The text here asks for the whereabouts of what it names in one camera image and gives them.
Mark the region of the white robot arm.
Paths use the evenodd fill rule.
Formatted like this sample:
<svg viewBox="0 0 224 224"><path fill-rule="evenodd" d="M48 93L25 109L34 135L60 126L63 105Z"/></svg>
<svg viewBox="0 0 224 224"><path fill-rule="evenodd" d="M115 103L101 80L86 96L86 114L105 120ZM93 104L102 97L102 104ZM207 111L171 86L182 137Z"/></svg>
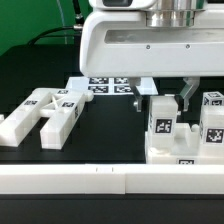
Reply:
<svg viewBox="0 0 224 224"><path fill-rule="evenodd" d="M80 71L86 77L182 77L189 99L207 76L224 76L224 3L207 0L89 0Z"/></svg>

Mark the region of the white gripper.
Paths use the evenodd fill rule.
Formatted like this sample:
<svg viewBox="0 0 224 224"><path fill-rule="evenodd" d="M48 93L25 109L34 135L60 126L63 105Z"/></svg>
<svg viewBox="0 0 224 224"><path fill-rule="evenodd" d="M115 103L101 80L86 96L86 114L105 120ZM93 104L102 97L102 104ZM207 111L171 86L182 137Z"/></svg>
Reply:
<svg viewBox="0 0 224 224"><path fill-rule="evenodd" d="M187 112L199 77L224 76L224 9L198 13L185 28L149 27L142 12L94 12L82 32L80 70L87 77L134 77L129 86L137 112L142 96L136 77L185 77L175 99Z"/></svg>

